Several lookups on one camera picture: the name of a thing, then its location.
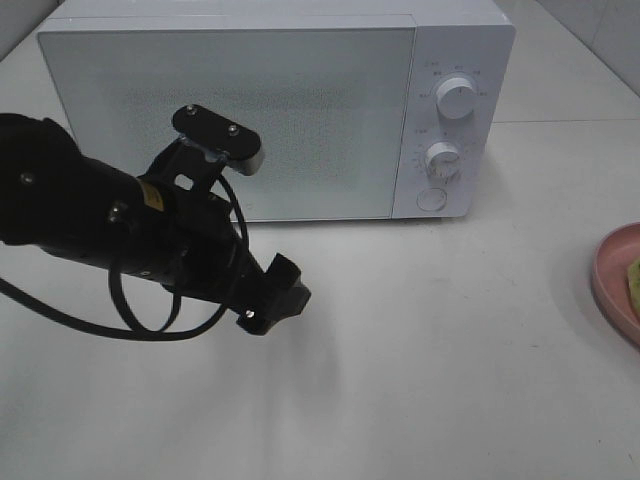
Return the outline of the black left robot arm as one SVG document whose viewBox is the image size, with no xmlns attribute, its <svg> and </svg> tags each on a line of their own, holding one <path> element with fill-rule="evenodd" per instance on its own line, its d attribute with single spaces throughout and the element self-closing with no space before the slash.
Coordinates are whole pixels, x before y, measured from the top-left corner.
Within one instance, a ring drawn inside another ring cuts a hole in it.
<svg viewBox="0 0 640 480">
<path fill-rule="evenodd" d="M 144 326 L 123 291 L 126 275 L 163 286 L 177 315 L 184 298 L 237 314 L 262 336 L 299 315 L 310 299 L 300 269 L 276 255 L 262 268 L 249 250 L 246 221 L 225 169 L 250 176 L 260 168 L 261 139 L 238 122 L 190 104 L 172 118 L 177 138 L 141 176 L 84 156 L 51 119 L 1 117 L 1 240 L 34 245 L 70 261 L 103 268 L 120 328 L 61 312 L 9 282 L 2 292 L 50 320 L 95 336 L 144 342 L 196 337 L 170 322 Z"/>
</svg>

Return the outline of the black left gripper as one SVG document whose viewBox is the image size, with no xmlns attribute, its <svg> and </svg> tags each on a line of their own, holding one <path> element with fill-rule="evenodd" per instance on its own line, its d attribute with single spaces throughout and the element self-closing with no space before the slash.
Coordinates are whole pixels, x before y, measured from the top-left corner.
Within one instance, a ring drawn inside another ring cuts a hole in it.
<svg viewBox="0 0 640 480">
<path fill-rule="evenodd" d="M 300 315 L 311 292 L 299 267 L 281 254 L 261 268 L 249 249 L 237 195 L 223 175 L 225 164 L 255 175 L 264 160 L 261 137 L 197 104 L 178 109 L 171 123 L 186 143 L 172 142 L 138 178 L 161 196 L 167 233 L 177 242 L 178 271 L 168 289 L 231 310 L 245 332 L 263 336 Z"/>
</svg>

